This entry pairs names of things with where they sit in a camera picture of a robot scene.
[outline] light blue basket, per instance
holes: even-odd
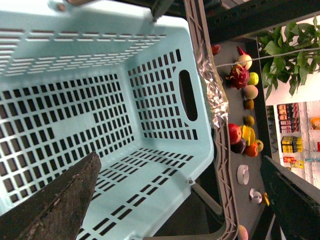
[[[0,8],[0,214],[96,151],[102,168],[78,239],[152,236],[214,156],[187,22],[153,23],[149,9],[112,1]]]

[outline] apple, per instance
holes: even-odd
[[[232,152],[242,154],[246,149],[246,140],[242,137],[239,142],[230,146]]]
[[[211,49],[212,49],[212,55],[217,55],[220,50],[221,50],[221,45],[220,44],[215,44],[215,45],[212,45],[211,46]]]
[[[260,153],[264,149],[264,143],[258,139],[256,139],[254,142],[258,144],[258,152]]]
[[[230,145],[236,144],[241,140],[241,128],[233,123],[228,124]]]

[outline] onion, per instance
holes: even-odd
[[[245,69],[249,70],[249,68],[251,68],[251,65],[252,65],[251,56],[249,54],[246,54],[245,51],[243,51],[241,49],[241,47],[237,46],[237,48],[238,48],[238,52],[240,54],[240,56],[239,56],[237,61],[239,62],[239,64],[241,64],[242,67],[244,67]]]

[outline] white wall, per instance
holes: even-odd
[[[320,24],[320,16],[317,16],[318,24]],[[308,23],[313,25],[313,17],[298,23]],[[278,104],[289,104],[298,102],[309,102],[320,100],[320,73],[308,74],[304,86],[298,88],[293,96],[290,95],[290,84],[278,81],[278,89],[273,87],[269,98],[265,101],[267,106]]]

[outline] green leaf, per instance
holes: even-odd
[[[317,24],[318,24],[317,15],[315,15],[313,18],[313,26],[315,30],[317,30]]]
[[[264,36],[267,36],[270,34],[270,31],[269,30],[262,30],[260,32],[258,32],[258,37],[264,37]]]
[[[272,38],[270,36],[261,36],[261,37],[258,37],[258,42],[259,43],[262,43],[264,45],[267,45],[270,41],[272,41]]]
[[[315,27],[309,23],[300,23],[297,25],[298,29],[306,33],[313,34],[316,30]]]
[[[284,35],[287,43],[290,43],[293,40],[294,34],[291,32],[291,29],[293,29],[296,25],[297,24],[295,22],[290,22],[285,26]]]
[[[262,81],[265,82],[267,75],[270,73],[270,67],[271,67],[272,61],[268,61],[263,69],[262,69]]]
[[[281,37],[281,26],[278,26],[276,28],[273,29],[273,41],[275,43],[278,42],[278,39]]]
[[[320,63],[320,56],[312,56],[312,59],[318,64]]]
[[[278,79],[279,81],[283,82],[283,83],[287,83],[289,78],[290,78],[290,73],[288,71],[282,71],[280,72],[280,74],[278,75]]]
[[[296,89],[298,88],[297,75],[293,75],[289,83],[290,83],[289,93],[291,96],[293,96],[295,94]]]
[[[316,67],[317,67],[317,61],[313,59],[308,69],[308,73],[313,74],[314,71],[316,70]]]
[[[298,25],[296,24],[290,31],[291,33],[294,34],[294,36],[298,36],[299,35],[299,27]]]
[[[282,47],[283,44],[284,44],[284,39],[282,38],[282,35],[281,35],[280,38],[278,39],[278,45]]]
[[[304,67],[307,64],[307,59],[304,56],[302,51],[298,53],[296,60],[297,60],[296,64],[299,65],[300,67]]]
[[[305,67],[300,67],[299,76],[300,76],[300,84],[303,86],[307,80],[308,71]]]
[[[278,89],[278,80],[276,78],[274,78],[272,83],[273,83],[273,86],[274,86],[275,90],[277,90]]]
[[[270,96],[271,94],[271,91],[272,91],[272,85],[270,85],[268,87],[268,90],[266,91],[266,94],[265,94],[265,99],[268,99],[268,97]]]
[[[298,74],[298,73],[299,73],[299,66],[295,65],[293,74]]]
[[[270,41],[264,48],[269,55],[281,54],[281,49],[273,41]]]
[[[275,57],[270,67],[271,74],[278,74],[286,67],[286,61],[281,57]]]

